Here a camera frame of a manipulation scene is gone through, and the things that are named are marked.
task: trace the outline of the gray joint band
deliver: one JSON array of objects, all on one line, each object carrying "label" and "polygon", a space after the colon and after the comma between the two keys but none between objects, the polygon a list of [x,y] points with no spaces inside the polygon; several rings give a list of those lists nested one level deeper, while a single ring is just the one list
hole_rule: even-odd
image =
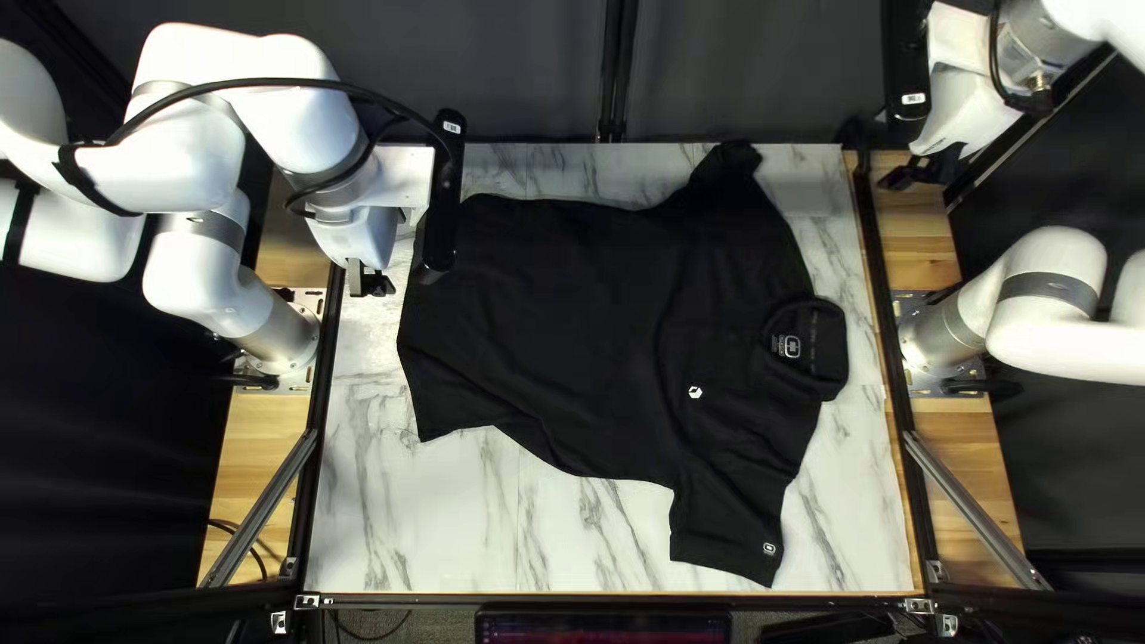
[{"label": "gray joint band", "polygon": [[370,144],[370,139],[366,138],[365,132],[358,127],[358,136],[354,141],[354,146],[350,147],[350,151],[347,152],[342,160],[338,162],[333,167],[323,170],[322,172],[310,172],[302,174],[299,172],[290,172],[287,170],[278,168],[282,171],[283,176],[290,182],[291,187],[295,190],[302,190],[309,188],[310,186],[317,186],[318,183],[324,183],[334,176],[349,170],[352,165],[357,163],[358,158],[365,151],[365,147]]},{"label": "gray joint band", "polygon": [[[188,87],[190,87],[190,85],[177,80],[149,80],[132,91],[132,97],[134,99],[140,94],[150,94],[152,92],[166,96],[168,94],[174,94],[180,89],[187,89]],[[204,105],[221,112],[224,117],[229,118],[235,125],[237,125],[239,129],[246,132],[246,127],[243,125],[243,121],[239,120],[238,115],[235,113],[235,108],[231,108],[230,103],[220,99],[216,94],[199,94],[198,96],[194,96],[191,100],[198,101]]]},{"label": "gray joint band", "polygon": [[1021,273],[1006,277],[998,301],[1033,296],[1071,304],[1092,317],[1097,311],[1097,291],[1085,282],[1059,273]]},{"label": "gray joint band", "polygon": [[950,337],[974,351],[982,351],[986,348],[986,338],[979,336],[973,329],[966,325],[966,321],[962,317],[962,312],[958,311],[958,294],[961,293],[955,293],[946,298],[949,304],[942,309],[942,322],[946,323],[947,330],[950,331]]},{"label": "gray joint band", "polygon": [[156,234],[161,233],[189,233],[210,237],[235,249],[239,254],[243,254],[243,241],[246,239],[246,230],[237,221],[212,211],[160,214]]}]

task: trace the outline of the dark wall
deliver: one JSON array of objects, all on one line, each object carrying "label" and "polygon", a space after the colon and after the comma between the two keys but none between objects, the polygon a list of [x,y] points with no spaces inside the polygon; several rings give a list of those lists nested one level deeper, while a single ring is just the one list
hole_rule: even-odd
[{"label": "dark wall", "polygon": [[641,2],[629,136],[828,142],[883,103],[878,0]]},{"label": "dark wall", "polygon": [[605,0],[57,0],[127,78],[147,34],[191,22],[316,42],[339,76],[473,136],[595,131]]},{"label": "dark wall", "polygon": [[[132,77],[167,21],[298,33],[339,74],[475,138],[590,138],[606,0],[57,0]],[[747,136],[829,142],[882,103],[878,0],[640,3],[632,140]]]},{"label": "dark wall", "polygon": [[[127,83],[50,3],[0,0],[0,37],[53,76],[73,136],[121,123]],[[5,87],[0,91],[10,91]],[[258,221],[269,160],[245,159]],[[0,570],[22,604],[191,588],[227,421],[226,347],[141,293],[0,264]]]},{"label": "dark wall", "polygon": [[[1098,311],[1107,316],[1122,264],[1145,249],[1143,110],[1145,76],[1119,58],[951,212],[963,274],[1040,226],[1081,228],[1110,252]],[[1145,489],[1145,387],[1012,367],[992,376],[1026,388],[996,400],[994,416],[1035,563],[1052,552],[1042,563],[1051,580],[1145,592],[1145,575],[1132,574],[1145,571],[1145,497],[1131,492]],[[1087,566],[1100,573],[1077,572]]]}]

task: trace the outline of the black cable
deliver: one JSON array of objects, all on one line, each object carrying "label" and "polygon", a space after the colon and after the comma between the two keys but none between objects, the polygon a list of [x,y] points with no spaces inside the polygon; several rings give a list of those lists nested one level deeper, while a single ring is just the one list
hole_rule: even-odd
[{"label": "black cable", "polygon": [[185,89],[173,92],[143,108],[139,111],[139,113],[128,119],[127,123],[120,125],[119,128],[112,132],[111,136],[108,136],[104,144],[116,146],[121,143],[125,138],[135,132],[141,125],[143,125],[144,121],[147,121],[147,119],[169,108],[171,105],[179,103],[180,101],[202,96],[203,94],[210,94],[212,92],[219,92],[221,89],[238,89],[243,87],[314,87],[316,89],[335,89],[346,94],[350,99],[373,103],[394,116],[405,117],[416,123],[437,141],[441,146],[441,150],[445,152],[449,160],[453,160],[453,155],[449,150],[449,143],[441,135],[441,133],[437,132],[437,128],[418,112],[398,103],[389,96],[379,94],[372,89],[358,87],[357,85],[350,85],[349,83],[342,83],[341,80],[325,80],[321,78],[236,78],[232,80],[218,80],[214,83],[194,85],[191,87],[187,87]]},{"label": "black cable", "polygon": [[[232,527],[235,529],[238,529],[238,528],[243,527],[242,524],[236,524],[235,521],[231,521],[231,520],[228,520],[228,519],[211,519],[211,520],[214,521],[214,523],[216,523],[216,524],[222,524],[224,526]],[[274,548],[267,545],[267,542],[262,541],[261,536],[255,537],[254,542],[258,543],[259,545],[261,545],[262,549],[267,552],[267,555],[270,555],[271,559],[274,559],[276,561],[282,561],[282,559],[283,559],[282,555],[278,555],[277,552],[275,552]]]},{"label": "black cable", "polygon": [[[128,119],[127,123],[123,124],[114,132],[112,132],[111,136],[108,136],[106,142],[104,142],[103,144],[118,146],[124,141],[124,139],[126,139],[133,132],[139,129],[139,127],[143,125],[143,123],[145,123],[149,118],[169,108],[171,105],[179,103],[180,101],[185,101],[187,99],[194,99],[196,96],[202,96],[203,94],[210,94],[212,92],[219,92],[222,89],[237,89],[243,87],[313,87],[317,89],[334,89],[337,92],[342,92],[350,100],[358,100],[372,103],[374,105],[385,109],[389,113],[394,115],[394,118],[384,124],[381,128],[373,135],[373,138],[371,139],[371,143],[366,147],[365,150],[363,150],[362,155],[354,162],[354,165],[352,165],[346,171],[340,172],[338,175],[326,181],[323,181],[316,186],[310,186],[309,188],[294,193],[293,195],[287,197],[284,207],[286,207],[289,212],[292,212],[294,214],[299,214],[302,217],[313,217],[310,213],[306,211],[294,210],[293,207],[294,204],[298,201],[309,195],[325,190],[349,179],[370,159],[370,156],[373,154],[373,148],[378,144],[378,141],[381,139],[381,135],[387,129],[389,129],[394,125],[397,125],[398,123],[405,120],[413,121],[419,127],[425,129],[431,136],[433,136],[437,143],[436,147],[439,148],[439,151],[445,154],[447,167],[455,160],[453,154],[450,151],[449,144],[447,143],[445,139],[441,135],[441,133],[432,123],[426,120],[426,118],[419,115],[418,112],[403,105],[402,103],[398,103],[397,101],[390,99],[389,96],[379,94],[377,92],[373,92],[372,89],[366,89],[364,87],[358,87],[356,85],[350,85],[349,83],[342,83],[340,80],[325,80],[318,78],[269,78],[269,77],[237,78],[232,80],[219,80],[215,83],[204,83],[202,85],[194,85],[191,87],[180,89],[179,92],[173,92],[164,96],[163,99],[159,99],[158,101],[151,103],[150,105],[143,108],[142,110],[139,111],[139,113]],[[441,175],[448,176],[448,173],[442,172]]]},{"label": "black cable", "polygon": [[[231,536],[234,536],[236,532],[235,528],[220,523],[218,519],[207,519],[207,525],[219,528],[226,533],[230,533]],[[259,571],[262,572],[262,581],[268,581],[270,576],[267,575],[267,566],[262,563],[262,557],[259,557],[259,553],[254,550],[253,545],[251,547],[251,556],[254,557],[254,563],[259,565]]]},{"label": "black cable", "polygon": [[373,156],[373,149],[378,147],[378,143],[381,141],[382,135],[385,135],[386,132],[388,132],[395,125],[405,123],[406,120],[409,119],[406,119],[404,116],[395,116],[394,118],[384,123],[381,127],[378,128],[378,132],[376,132],[373,136],[370,138],[370,143],[366,144],[364,150],[362,150],[362,154],[358,156],[358,158],[354,162],[353,165],[350,165],[342,172],[339,172],[334,176],[331,176],[330,179],[322,181],[321,183],[315,183],[314,186],[303,188],[294,193],[293,195],[286,197],[286,201],[283,202],[283,209],[285,209],[286,212],[297,214],[299,217],[313,218],[314,217],[313,213],[307,212],[305,210],[294,210],[294,205],[298,202],[305,199],[306,197],[309,197],[315,193],[321,193],[329,188],[333,188],[334,186],[338,186],[339,183],[346,181],[350,176],[354,176],[354,174],[357,171],[362,170],[362,166],[365,165],[365,162],[370,160],[370,157]]},{"label": "black cable", "polygon": [[413,611],[405,611],[405,614],[402,615],[402,619],[397,621],[397,625],[394,626],[394,628],[387,630],[386,633],[382,633],[381,635],[374,635],[374,636],[370,636],[370,637],[364,637],[364,636],[358,635],[358,634],[354,633],[353,630],[346,628],[346,626],[342,625],[341,618],[338,616],[338,611],[331,611],[330,613],[334,618],[334,627],[335,627],[334,633],[335,634],[338,631],[341,631],[341,633],[345,633],[346,635],[349,635],[350,637],[361,639],[363,642],[381,642],[382,639],[385,639],[385,638],[389,637],[390,635],[397,633],[397,629],[402,628],[402,625],[405,623],[405,620],[410,619],[410,615],[413,614]]},{"label": "black cable", "polygon": [[1049,88],[1034,91],[1029,96],[1019,96],[1006,89],[1002,84],[1002,74],[998,72],[998,15],[1002,13],[1002,0],[994,0],[994,10],[990,11],[990,32],[987,34],[987,49],[989,49],[990,83],[994,91],[1002,97],[1005,107],[1026,112],[1039,118],[1049,116],[1053,111],[1053,94]]},{"label": "black cable", "polygon": [[278,388],[278,376],[255,376],[253,374],[219,374],[211,376],[212,380],[229,383],[236,387],[262,387],[264,391]]},{"label": "black cable", "polygon": [[227,633],[227,641],[223,644],[237,644],[243,641],[243,631],[246,630],[246,620],[235,620]]}]

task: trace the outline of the black curtain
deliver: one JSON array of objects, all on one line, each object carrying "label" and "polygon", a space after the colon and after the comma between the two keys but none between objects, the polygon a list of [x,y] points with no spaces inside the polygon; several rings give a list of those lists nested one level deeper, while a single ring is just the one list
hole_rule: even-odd
[{"label": "black curtain", "polygon": [[[127,83],[54,5],[0,0],[0,37],[53,74],[74,138],[121,123]],[[261,210],[269,167],[247,160],[244,182]],[[228,370],[219,361],[228,347],[143,299],[147,245],[114,284],[0,264],[9,610],[197,583],[230,400],[210,376]]]},{"label": "black curtain", "polygon": [[[1034,228],[1081,228],[1110,253],[1107,316],[1121,266],[1145,249],[1143,109],[1145,76],[1114,61],[951,212],[963,274]],[[994,376],[1026,390],[994,417],[1030,558],[1061,588],[1145,594],[1145,387]]]}]

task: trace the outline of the black pole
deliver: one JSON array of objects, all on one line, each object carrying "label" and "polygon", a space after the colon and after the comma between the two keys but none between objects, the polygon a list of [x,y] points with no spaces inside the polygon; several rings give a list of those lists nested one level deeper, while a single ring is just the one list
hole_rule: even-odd
[{"label": "black pole", "polygon": [[615,143],[624,139],[639,11],[638,0],[608,0],[605,8],[605,42],[600,62],[600,115],[597,118],[598,143]]}]

